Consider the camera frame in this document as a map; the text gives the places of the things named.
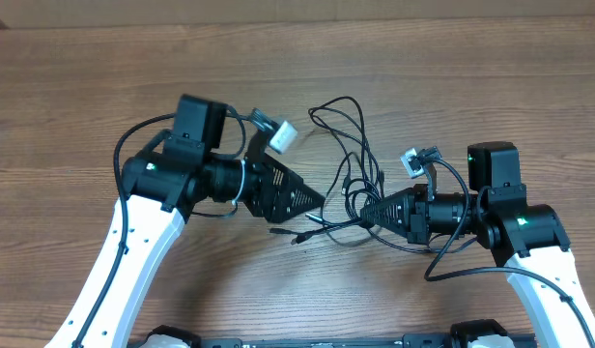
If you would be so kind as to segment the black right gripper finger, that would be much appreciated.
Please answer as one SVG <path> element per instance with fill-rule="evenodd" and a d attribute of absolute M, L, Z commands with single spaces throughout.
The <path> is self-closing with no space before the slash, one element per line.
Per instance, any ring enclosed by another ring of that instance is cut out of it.
<path fill-rule="evenodd" d="M 401 218 L 396 217 L 364 217 L 362 222 L 365 226 L 377 225 L 398 236 L 410 239 L 410 226 Z"/>
<path fill-rule="evenodd" d="M 406 188 L 363 207 L 360 216 L 369 222 L 406 222 L 410 217 L 414 198 L 413 190 Z"/>

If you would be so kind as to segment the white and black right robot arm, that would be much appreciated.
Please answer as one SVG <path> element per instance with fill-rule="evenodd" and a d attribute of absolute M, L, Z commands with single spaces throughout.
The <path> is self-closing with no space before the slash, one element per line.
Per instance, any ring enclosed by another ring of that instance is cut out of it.
<path fill-rule="evenodd" d="M 503 274 L 541 346 L 595 347 L 595 317 L 581 288 L 570 238 L 551 206 L 528 204 L 513 143 L 468 146 L 468 177 L 460 179 L 458 193 L 437 191 L 438 165 L 460 175 L 438 148 L 411 148 L 401 162 L 410 177 L 424 176 L 426 183 L 367 204 L 360 211 L 363 224 L 378 225 L 415 245 L 427 245 L 435 233 L 450 240 L 474 235 L 493 256 L 492 267 L 435 275 L 434 268 L 450 250 L 443 245 L 425 279 Z"/>

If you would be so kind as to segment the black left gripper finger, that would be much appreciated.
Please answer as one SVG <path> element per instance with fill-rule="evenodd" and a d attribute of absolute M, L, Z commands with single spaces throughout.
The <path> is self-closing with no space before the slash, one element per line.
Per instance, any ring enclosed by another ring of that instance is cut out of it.
<path fill-rule="evenodd" d="M 279 194 L 273 201 L 272 222 L 283 223 L 300 214 L 324 205 L 325 198 L 317 193 L 304 190 L 293 190 Z"/>
<path fill-rule="evenodd" d="M 310 202 L 303 187 L 303 180 L 297 173 L 270 155 L 266 155 L 266 164 L 271 169 L 272 185 L 277 190 L 281 203 Z"/>

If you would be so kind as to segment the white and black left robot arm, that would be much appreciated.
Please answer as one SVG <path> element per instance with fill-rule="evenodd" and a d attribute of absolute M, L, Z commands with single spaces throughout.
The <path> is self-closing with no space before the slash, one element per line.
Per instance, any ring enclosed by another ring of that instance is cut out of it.
<path fill-rule="evenodd" d="M 51 347 L 125 347 L 168 250 L 205 200 L 243 203 L 255 218 L 283 223 L 322 207 L 324 197 L 267 154 L 296 139 L 287 121 L 258 109 L 182 95 L 159 131 L 134 157 L 113 154 L 119 198 L 105 242 Z"/>

